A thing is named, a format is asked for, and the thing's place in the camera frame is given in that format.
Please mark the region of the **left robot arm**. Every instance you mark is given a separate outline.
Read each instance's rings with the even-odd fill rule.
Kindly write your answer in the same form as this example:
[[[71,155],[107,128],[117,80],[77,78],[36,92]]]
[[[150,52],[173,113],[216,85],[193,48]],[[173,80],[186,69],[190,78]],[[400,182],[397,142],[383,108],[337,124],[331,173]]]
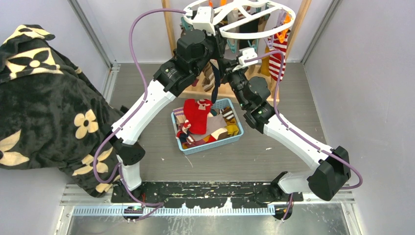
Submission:
[[[219,33],[192,29],[177,40],[173,57],[153,75],[144,94],[112,125],[104,125],[106,137],[98,147],[100,154],[109,143],[116,152],[125,198],[137,202],[143,195],[140,187],[140,160],[145,150],[137,143],[150,121],[170,102],[192,85],[211,59],[224,56],[227,40]]]

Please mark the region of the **brown beige striped sock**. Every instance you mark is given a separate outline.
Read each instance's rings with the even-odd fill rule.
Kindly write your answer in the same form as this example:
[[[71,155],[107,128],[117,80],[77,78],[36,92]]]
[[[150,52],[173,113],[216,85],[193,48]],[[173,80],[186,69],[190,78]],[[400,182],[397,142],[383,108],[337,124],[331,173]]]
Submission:
[[[214,72],[211,63],[209,62],[202,70],[204,78],[202,80],[202,88],[205,92],[209,92],[214,87]]]

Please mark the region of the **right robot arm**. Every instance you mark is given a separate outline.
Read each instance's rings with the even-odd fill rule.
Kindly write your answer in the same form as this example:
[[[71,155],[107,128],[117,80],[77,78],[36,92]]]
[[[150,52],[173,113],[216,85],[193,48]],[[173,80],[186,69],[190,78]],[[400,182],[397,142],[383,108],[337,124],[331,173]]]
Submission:
[[[291,124],[267,101],[270,94],[265,78],[247,79],[246,67],[236,60],[220,62],[222,83],[229,83],[248,125],[271,137],[297,156],[309,167],[308,171],[280,173],[272,183],[272,196],[284,201],[291,193],[312,192],[330,201],[351,177],[348,151],[341,146],[332,148],[310,137]]]

